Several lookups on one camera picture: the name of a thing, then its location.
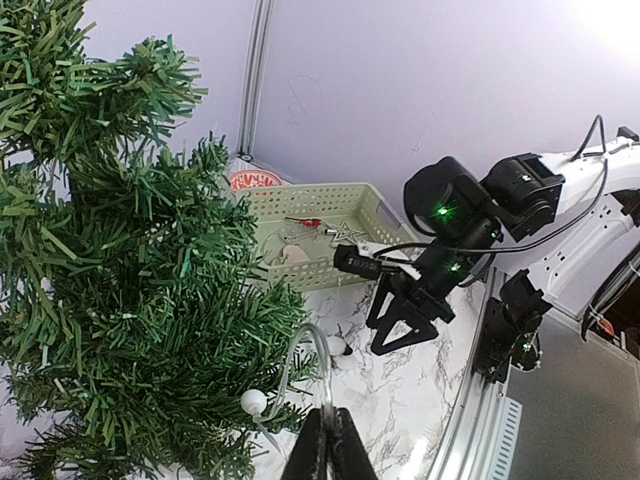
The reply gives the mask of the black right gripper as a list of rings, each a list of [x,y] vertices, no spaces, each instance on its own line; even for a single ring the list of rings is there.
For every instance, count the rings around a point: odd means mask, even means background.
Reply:
[[[366,326],[376,331],[372,341],[375,355],[436,339],[433,321],[449,323],[455,317],[448,295],[482,278],[495,259],[489,245],[448,245],[438,239],[386,247],[374,257],[401,254],[412,261],[421,278],[414,280],[402,272],[380,278],[366,318]],[[409,332],[389,341],[397,323],[406,324]]]

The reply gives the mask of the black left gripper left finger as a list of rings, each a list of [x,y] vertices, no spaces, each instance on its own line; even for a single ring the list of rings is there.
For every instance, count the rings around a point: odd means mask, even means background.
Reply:
[[[282,480],[327,479],[327,431],[321,409],[312,409],[293,446]]]

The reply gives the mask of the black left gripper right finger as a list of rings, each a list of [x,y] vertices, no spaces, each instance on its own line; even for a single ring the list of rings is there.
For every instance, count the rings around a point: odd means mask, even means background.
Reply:
[[[334,409],[327,435],[328,465],[332,479],[378,479],[348,409]]]

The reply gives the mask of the white ball string lights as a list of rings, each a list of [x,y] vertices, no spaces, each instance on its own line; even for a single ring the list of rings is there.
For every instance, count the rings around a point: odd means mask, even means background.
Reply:
[[[240,397],[242,410],[251,417],[258,431],[281,456],[284,451],[278,440],[272,435],[267,424],[276,419],[285,406],[288,391],[294,383],[303,381],[302,374],[307,373],[310,381],[320,382],[320,398],[323,405],[333,404],[332,373],[336,358],[329,355],[327,334],[313,323],[301,324],[293,334],[279,366],[279,381],[272,400],[259,389],[246,390]]]

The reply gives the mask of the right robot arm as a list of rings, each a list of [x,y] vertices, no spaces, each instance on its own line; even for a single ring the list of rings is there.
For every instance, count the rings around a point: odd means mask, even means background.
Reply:
[[[371,255],[381,266],[418,254],[380,279],[367,320],[372,352],[435,339],[434,322],[454,318],[450,293],[473,284],[496,257],[537,249],[585,225],[605,196],[638,189],[639,136],[625,127],[597,147],[584,141],[574,152],[504,158],[481,179],[451,156],[422,168],[405,183],[403,205],[424,241]]]

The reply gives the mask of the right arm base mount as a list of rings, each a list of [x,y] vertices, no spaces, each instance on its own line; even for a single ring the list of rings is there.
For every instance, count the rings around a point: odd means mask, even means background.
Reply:
[[[501,287],[499,296],[485,304],[473,371],[491,383],[503,383],[510,365],[530,371],[539,364],[534,338],[552,305],[534,287],[529,273],[519,270]]]

